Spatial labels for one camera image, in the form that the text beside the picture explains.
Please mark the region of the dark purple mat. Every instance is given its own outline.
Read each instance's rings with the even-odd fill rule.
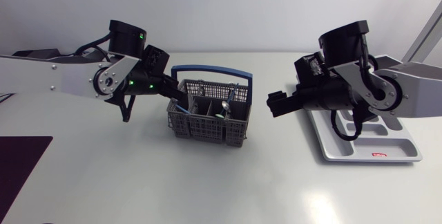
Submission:
[[[0,223],[52,137],[0,137]]]

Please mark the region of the white tabletop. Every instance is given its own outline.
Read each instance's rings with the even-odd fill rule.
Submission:
[[[129,123],[99,100],[15,95],[0,105],[0,134],[54,140],[4,223],[442,223],[442,118],[403,120],[420,162],[327,162],[304,111],[273,118],[266,105],[294,90],[302,55],[171,54],[168,74],[178,64],[253,73],[242,148],[176,138],[159,95],[138,97]]]

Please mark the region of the dishwasher cutlery basket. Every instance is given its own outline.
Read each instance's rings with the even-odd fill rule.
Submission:
[[[177,79],[179,71],[206,71],[241,77],[248,85],[239,85],[230,101],[230,113],[225,119],[215,117],[222,111],[222,101],[227,101],[235,85],[203,80],[182,80],[178,89],[188,93],[189,105],[182,106],[184,113],[170,101],[167,107],[169,127],[179,138],[195,138],[205,142],[225,143],[241,147],[246,138],[252,96],[252,74],[232,68],[205,65],[181,65],[172,68],[172,77]]]

